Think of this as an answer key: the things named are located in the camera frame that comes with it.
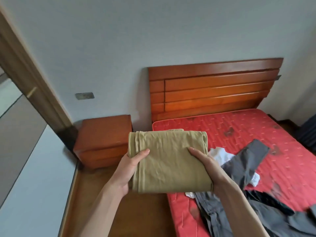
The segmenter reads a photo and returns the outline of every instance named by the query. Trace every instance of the hand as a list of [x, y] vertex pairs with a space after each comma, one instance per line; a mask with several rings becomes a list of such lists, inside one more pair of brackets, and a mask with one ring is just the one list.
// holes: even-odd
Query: hand
[[137, 164], [149, 154], [149, 151], [149, 149], [143, 150], [133, 158], [129, 158], [127, 153], [122, 157], [109, 182], [117, 185], [122, 190], [123, 195], [128, 193], [128, 182], [132, 178]]
[[208, 175], [213, 181], [214, 193], [216, 195], [218, 195], [222, 187], [235, 184], [235, 182], [232, 181], [232, 179], [226, 174], [226, 172], [220, 167], [220, 165], [216, 162], [216, 160], [213, 157], [209, 157], [203, 154], [201, 151], [194, 149], [192, 147], [189, 147], [188, 150], [191, 153], [191, 155], [199, 159], [205, 166]]

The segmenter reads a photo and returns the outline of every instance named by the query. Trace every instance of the wooden door frame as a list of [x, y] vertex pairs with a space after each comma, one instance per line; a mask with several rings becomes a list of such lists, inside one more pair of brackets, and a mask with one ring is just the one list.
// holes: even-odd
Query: wooden door frame
[[0, 66], [69, 149], [77, 129], [0, 7]]

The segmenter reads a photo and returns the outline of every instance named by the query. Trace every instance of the wooden nightstand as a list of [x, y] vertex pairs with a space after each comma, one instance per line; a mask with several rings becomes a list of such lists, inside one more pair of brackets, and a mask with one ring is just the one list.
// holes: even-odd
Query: wooden nightstand
[[127, 153], [131, 131], [130, 115], [83, 120], [74, 152], [91, 169], [116, 165]]

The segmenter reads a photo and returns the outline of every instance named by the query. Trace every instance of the olive green fabric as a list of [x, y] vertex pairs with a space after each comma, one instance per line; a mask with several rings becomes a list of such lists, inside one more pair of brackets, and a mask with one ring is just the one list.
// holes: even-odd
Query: olive green fabric
[[188, 147], [207, 155], [207, 135], [201, 131], [130, 132], [128, 155], [150, 149], [140, 161], [132, 179], [132, 189], [139, 193], [212, 191], [213, 184], [203, 164]]

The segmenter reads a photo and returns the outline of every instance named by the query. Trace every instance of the bed frame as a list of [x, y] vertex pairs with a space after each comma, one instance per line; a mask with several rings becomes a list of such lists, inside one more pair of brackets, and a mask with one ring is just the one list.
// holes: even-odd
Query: bed frame
[[257, 108], [283, 58], [149, 67], [152, 121]]

